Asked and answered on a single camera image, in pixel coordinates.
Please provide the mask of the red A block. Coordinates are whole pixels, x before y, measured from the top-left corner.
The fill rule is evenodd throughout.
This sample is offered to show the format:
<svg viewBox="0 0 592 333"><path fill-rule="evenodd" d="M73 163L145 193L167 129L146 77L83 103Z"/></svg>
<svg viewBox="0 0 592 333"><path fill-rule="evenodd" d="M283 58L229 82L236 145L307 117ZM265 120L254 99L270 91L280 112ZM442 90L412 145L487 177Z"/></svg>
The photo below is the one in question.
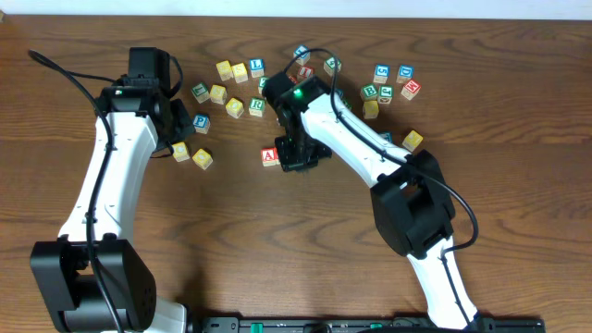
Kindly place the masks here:
<svg viewBox="0 0 592 333"><path fill-rule="evenodd" d="M276 166L278 164L278 152L276 148L265 148L261 150L261 160L264 167Z"/></svg>

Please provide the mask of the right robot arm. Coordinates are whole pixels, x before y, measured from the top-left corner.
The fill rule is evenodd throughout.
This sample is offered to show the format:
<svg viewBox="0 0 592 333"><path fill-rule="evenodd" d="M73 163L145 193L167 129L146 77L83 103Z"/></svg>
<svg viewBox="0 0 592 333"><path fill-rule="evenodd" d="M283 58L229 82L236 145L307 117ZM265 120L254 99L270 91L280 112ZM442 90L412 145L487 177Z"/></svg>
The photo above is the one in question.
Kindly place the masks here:
<svg viewBox="0 0 592 333"><path fill-rule="evenodd" d="M475 243L454 242L452 220L469 204L446 184L437 159L412 154L377 134L341 102L333 85L316 76L302 82L283 71L269 78L262 95L286 134L275 140L282 169L304 171L336 154L369 187L376 229L407 258L425 294L436 327L474 329L478 311L464 288L455 252Z"/></svg>

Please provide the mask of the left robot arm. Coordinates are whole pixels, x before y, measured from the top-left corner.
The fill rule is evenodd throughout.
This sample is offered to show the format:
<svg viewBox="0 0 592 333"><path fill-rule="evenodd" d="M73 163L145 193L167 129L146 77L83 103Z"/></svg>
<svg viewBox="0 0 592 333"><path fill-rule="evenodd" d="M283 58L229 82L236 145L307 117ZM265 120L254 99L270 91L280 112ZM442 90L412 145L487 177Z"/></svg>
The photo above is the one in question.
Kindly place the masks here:
<svg viewBox="0 0 592 333"><path fill-rule="evenodd" d="M195 132L170 69L178 60L132 47L129 69L93 97L91 162L78 200L52 241L38 241L31 271L59 332L197 332L188 306L157 295L154 275L133 248L133 224L151 158L190 157Z"/></svg>

